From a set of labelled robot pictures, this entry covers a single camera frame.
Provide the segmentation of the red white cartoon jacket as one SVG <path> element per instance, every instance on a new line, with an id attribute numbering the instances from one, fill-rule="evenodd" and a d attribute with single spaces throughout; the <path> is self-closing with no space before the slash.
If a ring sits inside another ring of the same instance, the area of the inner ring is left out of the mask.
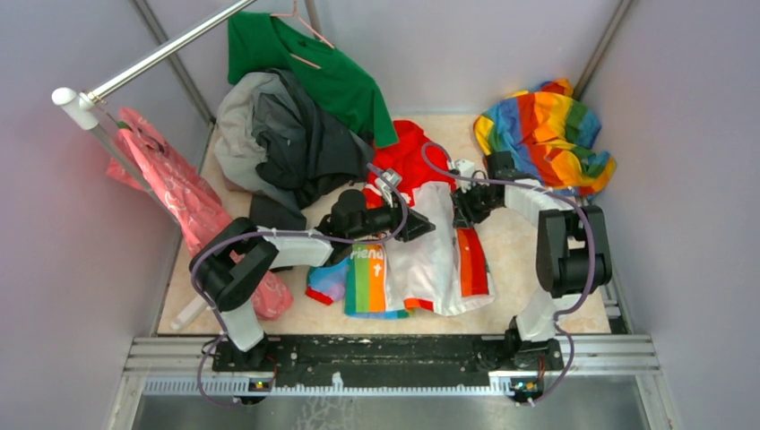
<path id="1" fill-rule="evenodd" d="M 421 309 L 456 316 L 491 304 L 494 283 L 479 236 L 455 228 L 452 193 L 444 154 L 422 147 L 429 139 L 409 120 L 393 123 L 399 141 L 376 150 L 375 166 L 401 177 L 397 188 L 435 230 L 411 240 L 355 245 L 340 263 L 313 268 L 306 295 L 324 305 L 341 301 L 347 316 L 402 319 Z"/>

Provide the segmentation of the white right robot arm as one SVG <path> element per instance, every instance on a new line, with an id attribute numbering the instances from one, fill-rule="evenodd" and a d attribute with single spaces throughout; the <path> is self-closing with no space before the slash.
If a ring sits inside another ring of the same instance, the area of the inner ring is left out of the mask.
<path id="1" fill-rule="evenodd" d="M 539 358 L 540 348 L 556 336 L 559 317 L 610 281 L 605 217 L 600 207 L 573 203 L 519 171 L 508 151 L 487 155 L 485 163 L 486 170 L 479 172 L 469 160 L 449 162 L 448 171 L 457 181 L 452 194 L 454 224 L 473 227 L 492 211 L 507 208 L 536 228 L 540 288 L 510 322 L 505 344 L 508 364 L 527 369 Z"/>

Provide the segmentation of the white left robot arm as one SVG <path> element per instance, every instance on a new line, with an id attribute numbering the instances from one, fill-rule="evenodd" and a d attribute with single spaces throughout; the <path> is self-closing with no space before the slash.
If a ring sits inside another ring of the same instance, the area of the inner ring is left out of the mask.
<path id="1" fill-rule="evenodd" d="M 263 228 L 248 218 L 233 219 L 191 260 L 191 282 L 216 313 L 223 337 L 234 345 L 236 362 L 255 371 L 266 364 L 269 348 L 251 299 L 272 269 L 334 265 L 355 245 L 409 242 L 435 228 L 398 193 L 368 208 L 365 195 L 349 189 L 309 230 Z"/>

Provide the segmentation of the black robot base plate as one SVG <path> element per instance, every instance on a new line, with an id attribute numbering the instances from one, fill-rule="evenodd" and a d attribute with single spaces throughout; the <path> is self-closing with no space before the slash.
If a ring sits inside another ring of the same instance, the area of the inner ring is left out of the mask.
<path id="1" fill-rule="evenodd" d="M 560 371 L 557 340 L 513 352 L 501 335 L 270 335 L 241 352 L 228 340 L 212 352 L 219 373 L 270 372 L 278 388 L 325 387 L 339 374 L 348 388 L 483 386 L 495 371 L 540 376 Z"/>

